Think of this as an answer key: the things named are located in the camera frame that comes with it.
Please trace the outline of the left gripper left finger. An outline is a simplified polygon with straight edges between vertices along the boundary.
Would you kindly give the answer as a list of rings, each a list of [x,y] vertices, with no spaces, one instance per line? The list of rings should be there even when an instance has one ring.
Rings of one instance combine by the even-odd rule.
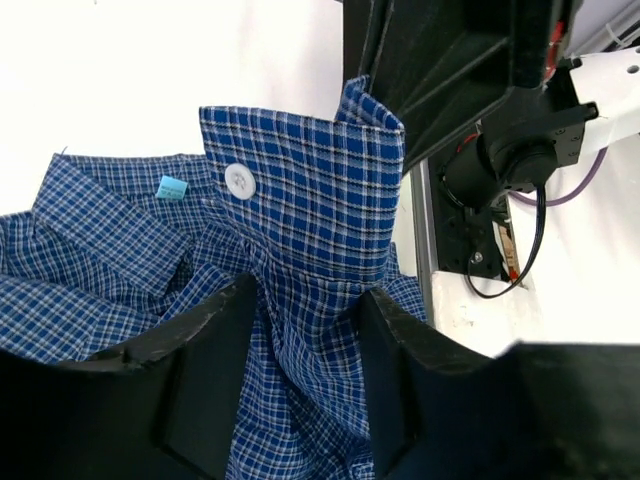
[[[221,479],[257,304],[238,276],[83,362],[1,356],[5,479]]]

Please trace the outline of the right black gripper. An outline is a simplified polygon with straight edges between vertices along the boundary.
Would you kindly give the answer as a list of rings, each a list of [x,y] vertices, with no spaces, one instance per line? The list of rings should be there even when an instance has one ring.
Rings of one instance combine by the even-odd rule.
[[[484,116],[441,168],[455,203],[484,208],[506,191],[531,193],[577,163],[598,116],[578,99],[579,66],[560,65],[536,88],[554,2],[351,0],[342,14],[343,77],[368,76],[369,93],[404,124],[405,172]]]

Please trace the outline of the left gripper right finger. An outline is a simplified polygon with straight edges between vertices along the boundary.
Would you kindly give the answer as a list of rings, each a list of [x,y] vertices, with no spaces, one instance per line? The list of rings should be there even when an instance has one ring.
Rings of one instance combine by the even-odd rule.
[[[639,350],[527,344],[489,358],[384,291],[355,309],[379,479],[635,479]]]

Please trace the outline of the blue plaid long sleeve shirt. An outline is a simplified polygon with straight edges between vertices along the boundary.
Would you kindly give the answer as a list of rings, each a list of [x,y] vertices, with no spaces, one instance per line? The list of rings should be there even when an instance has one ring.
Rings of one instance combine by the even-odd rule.
[[[55,155],[31,210],[1,220],[1,347],[82,361],[258,282],[230,479],[374,475],[347,310],[383,289],[426,317],[392,230],[401,122],[349,80],[331,121],[247,107],[199,112],[204,151]]]

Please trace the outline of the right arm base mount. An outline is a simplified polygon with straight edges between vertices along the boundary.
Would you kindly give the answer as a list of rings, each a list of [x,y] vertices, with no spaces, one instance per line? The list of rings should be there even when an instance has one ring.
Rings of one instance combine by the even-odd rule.
[[[432,157],[422,167],[426,175],[427,231],[435,248],[431,270],[452,273],[476,297],[495,299],[524,287],[529,262],[514,278],[507,276],[494,233],[491,209],[460,206],[445,188],[445,161]]]

